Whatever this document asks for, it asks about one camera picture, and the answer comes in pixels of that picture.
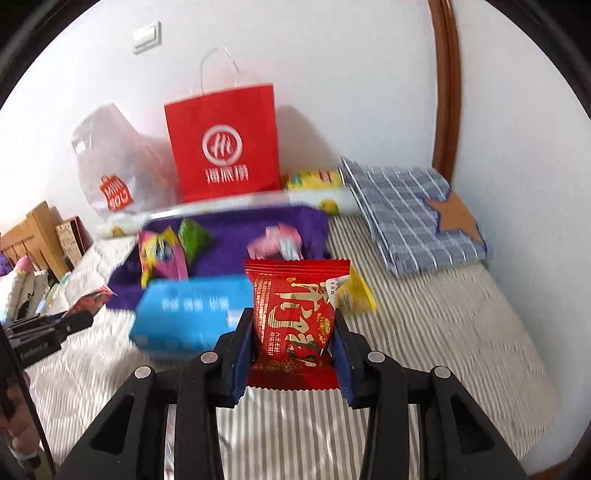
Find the plastic bag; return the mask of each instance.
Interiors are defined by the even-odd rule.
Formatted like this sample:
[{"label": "plastic bag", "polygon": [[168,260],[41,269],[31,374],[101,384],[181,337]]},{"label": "plastic bag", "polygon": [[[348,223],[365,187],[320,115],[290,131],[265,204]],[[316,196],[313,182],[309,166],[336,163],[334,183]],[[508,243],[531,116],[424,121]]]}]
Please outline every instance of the plastic bag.
[{"label": "plastic bag", "polygon": [[74,130],[72,146],[84,196],[103,220],[180,201],[174,160],[158,157],[114,104],[85,118]]}]

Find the striped bedsheet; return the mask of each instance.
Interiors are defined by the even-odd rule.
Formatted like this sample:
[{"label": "striped bedsheet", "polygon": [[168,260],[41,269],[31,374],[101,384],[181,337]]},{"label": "striped bedsheet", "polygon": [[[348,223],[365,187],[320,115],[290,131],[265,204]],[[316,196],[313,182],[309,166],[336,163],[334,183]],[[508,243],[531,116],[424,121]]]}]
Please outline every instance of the striped bedsheet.
[{"label": "striped bedsheet", "polygon": [[[130,239],[94,244],[52,311],[104,284],[133,246]],[[353,261],[379,306],[375,314],[349,316],[349,327],[403,366],[429,371],[447,365],[523,457],[550,424],[556,398],[531,339],[482,265],[396,278],[384,267],[360,216],[331,220],[330,250],[335,258]],[[59,462],[124,379],[150,364],[128,340],[133,319],[129,312],[103,309],[92,329],[29,369],[31,391]],[[218,409],[217,416],[228,480],[359,475],[368,412],[349,410],[337,390],[247,388],[236,408]],[[413,407],[409,435],[410,478],[418,480]]]}]

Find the metal screw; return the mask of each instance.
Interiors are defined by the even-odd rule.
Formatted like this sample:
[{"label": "metal screw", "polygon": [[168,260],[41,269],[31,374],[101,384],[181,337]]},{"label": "metal screw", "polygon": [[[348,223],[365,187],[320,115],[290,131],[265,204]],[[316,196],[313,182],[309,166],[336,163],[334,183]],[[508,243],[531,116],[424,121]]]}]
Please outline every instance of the metal screw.
[{"label": "metal screw", "polygon": [[215,361],[217,361],[217,353],[216,352],[205,352],[202,356],[201,356],[201,361],[204,364],[212,364]]},{"label": "metal screw", "polygon": [[386,356],[382,352],[374,350],[373,352],[368,353],[368,360],[375,364],[380,364],[386,360]]},{"label": "metal screw", "polygon": [[143,367],[139,367],[137,369],[135,369],[135,377],[136,378],[146,378],[150,376],[150,373],[152,373],[152,370],[150,367],[146,367],[146,365],[144,365]]},{"label": "metal screw", "polygon": [[452,372],[448,369],[448,367],[444,367],[442,365],[435,367],[434,372],[435,376],[439,378],[449,378],[452,376]]}]

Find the light switch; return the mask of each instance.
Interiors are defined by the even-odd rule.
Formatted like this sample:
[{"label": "light switch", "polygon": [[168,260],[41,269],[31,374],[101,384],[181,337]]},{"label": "light switch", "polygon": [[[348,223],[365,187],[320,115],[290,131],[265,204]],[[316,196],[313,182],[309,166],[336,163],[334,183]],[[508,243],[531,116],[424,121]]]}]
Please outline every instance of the light switch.
[{"label": "light switch", "polygon": [[134,53],[137,55],[149,48],[160,45],[162,39],[160,31],[160,22],[146,25],[134,31],[132,43]]}]

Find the red logo on plastic bag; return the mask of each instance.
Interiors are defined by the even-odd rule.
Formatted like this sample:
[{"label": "red logo on plastic bag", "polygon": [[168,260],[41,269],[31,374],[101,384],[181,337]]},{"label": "red logo on plastic bag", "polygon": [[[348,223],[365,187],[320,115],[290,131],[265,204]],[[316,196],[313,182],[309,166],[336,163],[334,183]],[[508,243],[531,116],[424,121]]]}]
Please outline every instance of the red logo on plastic bag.
[{"label": "red logo on plastic bag", "polygon": [[129,193],[129,188],[123,180],[116,175],[104,175],[101,177],[101,192],[107,200],[107,208],[111,212],[126,209],[134,200]]}]

